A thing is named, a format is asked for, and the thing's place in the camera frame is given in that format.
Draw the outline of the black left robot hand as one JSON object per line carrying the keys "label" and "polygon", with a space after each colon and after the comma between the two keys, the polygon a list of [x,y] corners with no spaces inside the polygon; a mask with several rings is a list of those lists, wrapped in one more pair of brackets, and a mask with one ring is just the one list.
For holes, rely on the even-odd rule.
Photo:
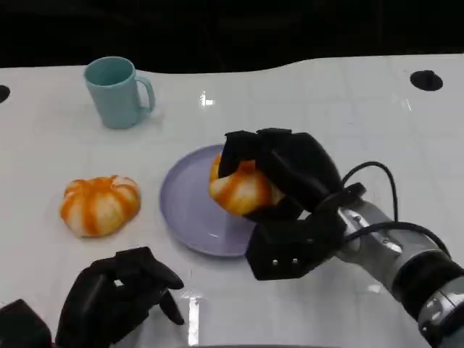
{"label": "black left robot hand", "polygon": [[140,326],[159,306],[176,325],[185,320],[171,292],[184,287],[149,247],[92,262],[75,279],[63,305],[58,347],[110,347]]}

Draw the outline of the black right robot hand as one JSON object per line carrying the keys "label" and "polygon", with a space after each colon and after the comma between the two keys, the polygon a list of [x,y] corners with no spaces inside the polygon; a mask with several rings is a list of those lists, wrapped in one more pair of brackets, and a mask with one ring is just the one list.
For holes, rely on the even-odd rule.
{"label": "black right robot hand", "polygon": [[325,149],[308,133],[268,128],[234,131],[210,171],[210,196],[254,223],[296,220],[342,190]]}

